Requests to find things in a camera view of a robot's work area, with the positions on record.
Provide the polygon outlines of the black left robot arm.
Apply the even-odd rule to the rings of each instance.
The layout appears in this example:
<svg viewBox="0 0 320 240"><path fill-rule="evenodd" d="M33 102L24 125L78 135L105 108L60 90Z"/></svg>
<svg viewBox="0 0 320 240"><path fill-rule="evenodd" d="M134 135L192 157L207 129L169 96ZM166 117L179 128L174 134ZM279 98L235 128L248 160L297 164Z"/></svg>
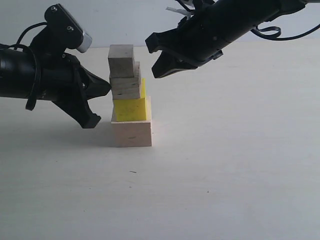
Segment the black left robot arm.
<svg viewBox="0 0 320 240"><path fill-rule="evenodd" d="M74 55L40 60L30 47L0 46L0 95L26 99L32 111L37 101L49 101L73 118L83 129L93 129L101 117L88 101L106 96L111 85L84 68Z"/></svg>

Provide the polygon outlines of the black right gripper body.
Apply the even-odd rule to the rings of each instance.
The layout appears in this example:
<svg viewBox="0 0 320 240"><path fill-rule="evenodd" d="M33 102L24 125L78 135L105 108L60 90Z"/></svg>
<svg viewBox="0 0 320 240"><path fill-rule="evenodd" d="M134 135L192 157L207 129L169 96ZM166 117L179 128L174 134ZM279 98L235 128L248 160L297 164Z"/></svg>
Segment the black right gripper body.
<svg viewBox="0 0 320 240"><path fill-rule="evenodd" d="M279 10L277 0L218 0L178 27L152 33L145 43L150 53L166 52L199 67Z"/></svg>

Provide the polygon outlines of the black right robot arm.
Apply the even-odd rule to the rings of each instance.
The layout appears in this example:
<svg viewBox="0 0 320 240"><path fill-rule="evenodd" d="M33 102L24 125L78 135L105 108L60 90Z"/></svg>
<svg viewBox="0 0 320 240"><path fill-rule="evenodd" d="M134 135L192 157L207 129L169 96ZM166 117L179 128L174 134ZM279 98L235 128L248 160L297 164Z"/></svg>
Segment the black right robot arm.
<svg viewBox="0 0 320 240"><path fill-rule="evenodd" d="M193 0L179 1L190 13L177 28L154 32L146 40L149 53L161 51L151 70L160 79L194 70L223 55L223 48L252 32L256 36L284 41L277 27L259 28L283 15L294 14L308 0Z"/></svg>

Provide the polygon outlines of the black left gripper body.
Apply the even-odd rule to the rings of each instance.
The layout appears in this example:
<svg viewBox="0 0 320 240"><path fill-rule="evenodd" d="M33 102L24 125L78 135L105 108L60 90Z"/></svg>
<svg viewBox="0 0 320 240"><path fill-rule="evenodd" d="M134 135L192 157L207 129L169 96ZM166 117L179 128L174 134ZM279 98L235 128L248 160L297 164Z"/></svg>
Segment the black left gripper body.
<svg viewBox="0 0 320 240"><path fill-rule="evenodd" d="M90 108L86 96L89 77L78 58L64 53L52 65L42 68L43 99L51 101L68 115L86 115Z"/></svg>

